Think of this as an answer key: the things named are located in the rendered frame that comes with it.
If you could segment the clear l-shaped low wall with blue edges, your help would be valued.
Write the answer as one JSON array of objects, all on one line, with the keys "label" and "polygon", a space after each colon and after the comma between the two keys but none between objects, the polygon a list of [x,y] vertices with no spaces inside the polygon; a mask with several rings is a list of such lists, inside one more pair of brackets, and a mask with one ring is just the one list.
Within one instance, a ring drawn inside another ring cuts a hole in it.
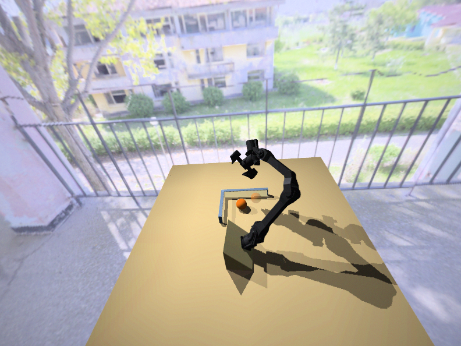
[{"label": "clear l-shaped low wall with blue edges", "polygon": [[253,193],[259,193],[261,196],[268,196],[268,190],[224,192],[224,200],[223,200],[223,207],[222,207],[222,221],[224,217],[224,204],[225,204],[226,197],[251,197]]}]

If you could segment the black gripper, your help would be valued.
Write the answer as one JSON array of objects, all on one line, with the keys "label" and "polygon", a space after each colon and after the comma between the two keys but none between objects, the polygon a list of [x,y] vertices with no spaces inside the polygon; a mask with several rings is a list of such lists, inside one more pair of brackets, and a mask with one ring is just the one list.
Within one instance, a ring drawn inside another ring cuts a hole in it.
[{"label": "black gripper", "polygon": [[257,170],[255,168],[251,168],[252,165],[248,164],[246,158],[244,158],[243,160],[240,158],[240,152],[238,150],[234,151],[233,154],[230,156],[231,160],[232,160],[232,164],[237,160],[240,165],[246,170],[246,172],[242,173],[242,175],[250,178],[250,179],[253,179],[257,174]]}]

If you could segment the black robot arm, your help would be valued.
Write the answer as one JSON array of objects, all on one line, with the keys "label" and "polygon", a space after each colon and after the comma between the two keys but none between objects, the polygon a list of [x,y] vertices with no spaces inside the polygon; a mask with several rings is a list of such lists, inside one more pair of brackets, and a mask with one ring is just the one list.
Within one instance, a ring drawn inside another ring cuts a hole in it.
[{"label": "black robot arm", "polygon": [[284,176],[283,191],[279,201],[263,218],[262,221],[256,221],[250,229],[250,232],[241,238],[241,246],[243,249],[251,251],[251,248],[257,246],[258,243],[264,242],[264,238],[269,231],[270,225],[284,211],[284,209],[295,202],[300,197],[299,185],[297,183],[295,172],[278,161],[274,155],[267,149],[258,148],[258,140],[251,139],[246,141],[247,152],[246,160],[250,165],[260,165],[260,160],[263,160],[273,166]]}]

